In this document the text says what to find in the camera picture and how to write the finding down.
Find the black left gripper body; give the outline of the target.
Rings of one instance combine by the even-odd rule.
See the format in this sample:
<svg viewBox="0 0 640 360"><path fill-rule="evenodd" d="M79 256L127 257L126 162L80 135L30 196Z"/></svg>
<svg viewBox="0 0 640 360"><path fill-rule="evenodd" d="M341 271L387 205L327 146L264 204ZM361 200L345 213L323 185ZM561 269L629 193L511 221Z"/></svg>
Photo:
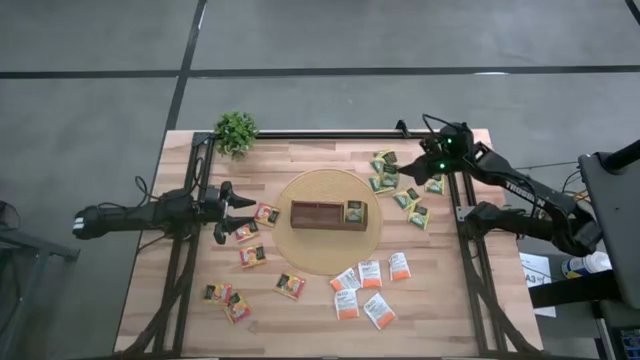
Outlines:
<svg viewBox="0 0 640 360"><path fill-rule="evenodd" d="M231 185L207 186L202 189L201 198L197 202L197 220L203 224L217 223L228 227L227 212L231 193Z"/></svg>

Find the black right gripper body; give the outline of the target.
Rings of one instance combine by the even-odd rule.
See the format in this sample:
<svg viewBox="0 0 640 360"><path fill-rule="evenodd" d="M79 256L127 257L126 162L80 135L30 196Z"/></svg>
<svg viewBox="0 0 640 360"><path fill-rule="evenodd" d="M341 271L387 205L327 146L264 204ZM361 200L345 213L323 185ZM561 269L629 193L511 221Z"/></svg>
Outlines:
<svg viewBox="0 0 640 360"><path fill-rule="evenodd" d="M442 121L443 127L421 141L424 165L428 174L448 174L464 169L464 158L474 144L472 130L466 123Z"/></svg>

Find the red orange tea bag packet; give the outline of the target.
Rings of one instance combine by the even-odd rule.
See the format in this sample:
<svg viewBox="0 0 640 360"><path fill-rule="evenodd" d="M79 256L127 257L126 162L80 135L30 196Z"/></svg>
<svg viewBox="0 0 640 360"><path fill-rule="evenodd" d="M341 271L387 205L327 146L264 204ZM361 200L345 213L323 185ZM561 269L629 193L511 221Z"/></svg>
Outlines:
<svg viewBox="0 0 640 360"><path fill-rule="evenodd" d="M254 214L254 221L267 227L273 228L279 218L281 211L271 205L260 203Z"/></svg>
<svg viewBox="0 0 640 360"><path fill-rule="evenodd" d="M203 291L205 303L226 306L232 294L232 285L224 282L208 283Z"/></svg>
<svg viewBox="0 0 640 360"><path fill-rule="evenodd" d="M282 273L276 282L274 290L288 298L298 300L304 289L306 280L290 273Z"/></svg>
<svg viewBox="0 0 640 360"><path fill-rule="evenodd" d="M248 224L243 225L242 227L238 228L235 232L235 238L237 240L238 243L242 243L245 241L248 241L250 239L253 239L255 237L259 236L259 228L257 226L257 224L252 221Z"/></svg>
<svg viewBox="0 0 640 360"><path fill-rule="evenodd" d="M239 292L234 292L225 305L224 312L228 320L235 324L251 314L251 307Z"/></svg>
<svg viewBox="0 0 640 360"><path fill-rule="evenodd" d="M265 248L262 243L240 249L239 257L242 268L255 267L267 261Z"/></svg>

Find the brown wooden tea box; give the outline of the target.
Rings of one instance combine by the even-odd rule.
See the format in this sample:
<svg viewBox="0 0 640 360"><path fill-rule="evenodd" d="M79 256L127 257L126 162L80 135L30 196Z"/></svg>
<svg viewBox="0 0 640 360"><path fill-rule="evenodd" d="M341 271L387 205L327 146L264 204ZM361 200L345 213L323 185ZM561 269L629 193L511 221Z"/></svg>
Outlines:
<svg viewBox="0 0 640 360"><path fill-rule="evenodd" d="M357 224L344 222L345 203L292 201L291 227L314 230L365 231L368 226L368 204L365 223Z"/></svg>

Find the green plant in white pot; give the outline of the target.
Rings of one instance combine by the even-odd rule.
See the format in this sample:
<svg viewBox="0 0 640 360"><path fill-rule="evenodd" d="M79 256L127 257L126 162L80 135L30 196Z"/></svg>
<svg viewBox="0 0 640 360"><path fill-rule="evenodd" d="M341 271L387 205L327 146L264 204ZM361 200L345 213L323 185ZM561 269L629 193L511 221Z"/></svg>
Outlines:
<svg viewBox="0 0 640 360"><path fill-rule="evenodd" d="M246 157L259 133L254 116L247 112L225 112L216 123L216 150L232 160Z"/></svg>

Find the round woven straw placemat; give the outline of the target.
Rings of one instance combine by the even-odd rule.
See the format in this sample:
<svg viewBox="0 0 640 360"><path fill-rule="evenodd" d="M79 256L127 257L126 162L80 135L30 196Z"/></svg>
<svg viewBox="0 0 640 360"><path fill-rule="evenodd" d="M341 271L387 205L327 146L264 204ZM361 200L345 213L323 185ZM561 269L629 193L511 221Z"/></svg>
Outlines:
<svg viewBox="0 0 640 360"><path fill-rule="evenodd" d="M364 231L294 229L291 203L328 202L344 205L348 200L367 204ZM371 257L382 238L383 214L369 185L356 175L339 169L316 169L295 177L275 201L281 211L271 230L280 255L297 269L315 275L337 275Z"/></svg>

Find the white paper sheet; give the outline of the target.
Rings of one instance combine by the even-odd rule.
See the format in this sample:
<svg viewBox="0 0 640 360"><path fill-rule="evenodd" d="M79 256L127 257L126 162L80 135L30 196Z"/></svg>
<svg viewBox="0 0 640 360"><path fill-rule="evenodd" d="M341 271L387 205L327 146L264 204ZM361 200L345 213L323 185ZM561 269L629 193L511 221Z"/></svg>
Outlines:
<svg viewBox="0 0 640 360"><path fill-rule="evenodd" d="M522 252L519 253L519 256L528 288L549 284L553 281L547 257Z"/></svg>

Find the dark metal side table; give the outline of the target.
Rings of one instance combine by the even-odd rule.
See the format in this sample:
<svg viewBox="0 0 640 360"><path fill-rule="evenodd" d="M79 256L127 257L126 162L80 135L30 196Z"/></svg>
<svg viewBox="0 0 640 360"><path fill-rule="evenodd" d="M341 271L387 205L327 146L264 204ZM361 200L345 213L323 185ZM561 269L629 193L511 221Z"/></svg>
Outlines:
<svg viewBox="0 0 640 360"><path fill-rule="evenodd" d="M76 261L80 250L56 244L20 230L21 217L17 209L0 200L0 279L7 265L11 265L15 299L13 305L0 322L0 360L9 360L15 352L17 337L26 322L29 308L51 256L59 256L65 261ZM17 257L33 255L35 260L26 281L20 280Z"/></svg>

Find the black metal pole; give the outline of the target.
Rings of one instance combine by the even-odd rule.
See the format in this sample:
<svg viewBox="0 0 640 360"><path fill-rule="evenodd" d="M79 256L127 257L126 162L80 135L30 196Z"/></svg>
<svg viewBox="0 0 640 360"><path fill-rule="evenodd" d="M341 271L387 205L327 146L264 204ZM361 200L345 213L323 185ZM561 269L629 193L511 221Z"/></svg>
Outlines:
<svg viewBox="0 0 640 360"><path fill-rule="evenodd" d="M628 165L640 160L640 139L615 152L599 152L598 158L607 172L622 173Z"/></svg>

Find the white bottle blue label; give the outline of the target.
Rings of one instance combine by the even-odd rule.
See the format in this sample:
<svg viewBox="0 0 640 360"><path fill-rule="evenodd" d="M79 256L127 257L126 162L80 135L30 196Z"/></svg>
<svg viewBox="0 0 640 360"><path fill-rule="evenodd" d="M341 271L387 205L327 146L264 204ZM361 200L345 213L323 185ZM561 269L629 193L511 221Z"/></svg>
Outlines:
<svg viewBox="0 0 640 360"><path fill-rule="evenodd" d="M608 254L601 251L595 251L585 257L572 257L561 265L561 271L567 279L584 277L611 269Z"/></svg>

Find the grey equipment cart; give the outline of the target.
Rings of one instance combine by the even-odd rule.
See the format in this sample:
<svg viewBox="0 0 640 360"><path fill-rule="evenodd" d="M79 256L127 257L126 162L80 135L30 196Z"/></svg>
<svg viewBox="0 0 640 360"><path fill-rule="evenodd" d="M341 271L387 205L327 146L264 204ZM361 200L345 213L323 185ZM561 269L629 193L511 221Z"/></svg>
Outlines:
<svg viewBox="0 0 640 360"><path fill-rule="evenodd" d="M598 153L579 157L582 179L622 299L640 309L640 160L612 174L601 166Z"/></svg>

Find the black cart leg bar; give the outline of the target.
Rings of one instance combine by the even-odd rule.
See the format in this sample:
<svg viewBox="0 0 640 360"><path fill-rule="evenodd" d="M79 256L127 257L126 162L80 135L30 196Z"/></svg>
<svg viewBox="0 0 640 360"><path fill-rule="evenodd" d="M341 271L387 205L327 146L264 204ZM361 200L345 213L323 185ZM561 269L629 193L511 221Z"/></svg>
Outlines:
<svg viewBox="0 0 640 360"><path fill-rule="evenodd" d="M612 270L530 287L528 291L534 308L622 299Z"/></svg>

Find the blue screen device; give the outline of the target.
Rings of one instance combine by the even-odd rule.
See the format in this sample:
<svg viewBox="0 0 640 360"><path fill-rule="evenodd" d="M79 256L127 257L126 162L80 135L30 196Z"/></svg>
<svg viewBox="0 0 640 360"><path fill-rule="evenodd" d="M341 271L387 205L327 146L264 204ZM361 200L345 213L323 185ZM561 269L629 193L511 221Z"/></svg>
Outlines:
<svg viewBox="0 0 640 360"><path fill-rule="evenodd" d="M640 360L640 329L622 329L620 341L626 360Z"/></svg>

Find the black aluminium rig frame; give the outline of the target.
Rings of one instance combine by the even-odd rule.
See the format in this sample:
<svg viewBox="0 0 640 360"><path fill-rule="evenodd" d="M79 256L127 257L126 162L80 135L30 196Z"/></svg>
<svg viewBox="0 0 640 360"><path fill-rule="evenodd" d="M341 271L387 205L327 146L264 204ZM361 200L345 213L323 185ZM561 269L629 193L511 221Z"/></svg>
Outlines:
<svg viewBox="0 0 640 360"><path fill-rule="evenodd" d="M249 156L238 162L215 156L211 182L230 181L235 191L256 202L275 204L281 191L298 175L315 169L339 169L363 181L372 175L370 159L379 150L395 151L401 162L418 157L419 135L399 132L320 131L266 132ZM272 228L260 231L267 261L242 268L240 244L214 241L202 230L195 251L190 295L177 302L166 323L161 345L151 345L146 358L347 358L466 357L481 346L496 348L491 324L477 335L469 305L463 259L455 224L455 201L449 195L427 194L432 215L425 230L410 225L407 215L388 194L376 196L383 214L382 238L374 258L386 261L404 252L412 275L385 280L381 295L396 318L378 330L366 315L338 320L334 292L325 276L309 274L298 300L274 290L278 277L291 270L272 240ZM224 307L205 303L208 283L232 285L251 307L251 314L233 324Z"/></svg>

